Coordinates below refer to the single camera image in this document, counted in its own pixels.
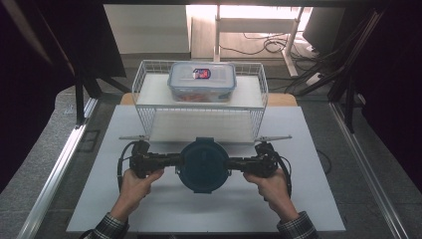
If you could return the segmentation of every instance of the metal frame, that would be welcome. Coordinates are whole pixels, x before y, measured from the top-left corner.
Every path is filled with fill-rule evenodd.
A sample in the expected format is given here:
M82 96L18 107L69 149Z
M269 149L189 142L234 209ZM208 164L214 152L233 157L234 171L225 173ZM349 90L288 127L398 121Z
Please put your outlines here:
M375 201L378 204L394 238L409 238L393 203L381 186L381 183L376 177L369 160L366 158L365 153L360 147L359 141L353 133L350 133L349 130L347 130L347 125L342 120L344 115L339 108L339 105L329 103L329 106L334 113L335 119L344 134L344 138L346 139L354 158L362 171L363 177L366 179L369 189L371 190L372 195L374 196Z
M68 141L63 147L63 150L60 153L46 184L44 184L37 201L19 232L17 237L18 239L34 238L37 234L43 218L46 215L56 191L60 186L60 182L62 181L66 169L70 164L71 158L76 151L77 145L81 141L81 138L87 128L88 121L97 105L97 102L98 100L95 99L88 100L87 105L85 106L85 120L79 126L75 127L69 136Z

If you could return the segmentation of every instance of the person's left hand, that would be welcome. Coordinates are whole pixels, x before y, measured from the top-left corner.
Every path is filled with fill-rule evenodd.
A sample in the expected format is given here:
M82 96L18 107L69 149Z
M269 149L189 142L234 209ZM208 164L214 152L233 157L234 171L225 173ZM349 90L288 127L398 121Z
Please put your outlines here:
M151 191L151 183L162 176L164 169L156 170L146 178L138 178L132 169L124 172L120 196L110 215L124 222L132 211L139 205L139 201Z

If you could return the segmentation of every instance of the plastic food container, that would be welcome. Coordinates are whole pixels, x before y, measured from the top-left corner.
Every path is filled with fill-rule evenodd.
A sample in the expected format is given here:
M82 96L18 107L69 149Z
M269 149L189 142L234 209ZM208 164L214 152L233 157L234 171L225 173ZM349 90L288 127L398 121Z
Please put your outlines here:
M226 103L236 88L235 66L177 62L171 67L167 85L178 102Z

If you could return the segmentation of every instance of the white board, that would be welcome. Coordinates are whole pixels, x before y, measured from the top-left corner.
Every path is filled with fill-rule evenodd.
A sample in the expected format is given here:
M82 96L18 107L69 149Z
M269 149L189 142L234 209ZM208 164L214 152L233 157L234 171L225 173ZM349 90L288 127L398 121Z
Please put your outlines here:
M69 224L69 232L95 228L118 197L117 159L128 140L122 135L143 134L133 106L117 106L98 157ZM260 135L291 135L273 141L279 155L293 169L292 200L305 210L318 231L345 230L330 191L301 108L267 108ZM154 143L149 151L180 152L186 143ZM223 145L230 156L256 155L251 145ZM174 168L152 185L136 211L129 217L129 231L139 233L256 233L277 232L279 218L248 183L233 171L223 186L212 194L194 194L186 188Z

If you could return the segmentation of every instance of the container lid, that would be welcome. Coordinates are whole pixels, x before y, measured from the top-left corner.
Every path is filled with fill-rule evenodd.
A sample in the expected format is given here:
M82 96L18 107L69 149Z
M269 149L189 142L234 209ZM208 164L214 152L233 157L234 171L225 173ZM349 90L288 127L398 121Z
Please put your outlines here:
M235 66L230 63L177 62L171 66L167 85L172 88L234 89Z

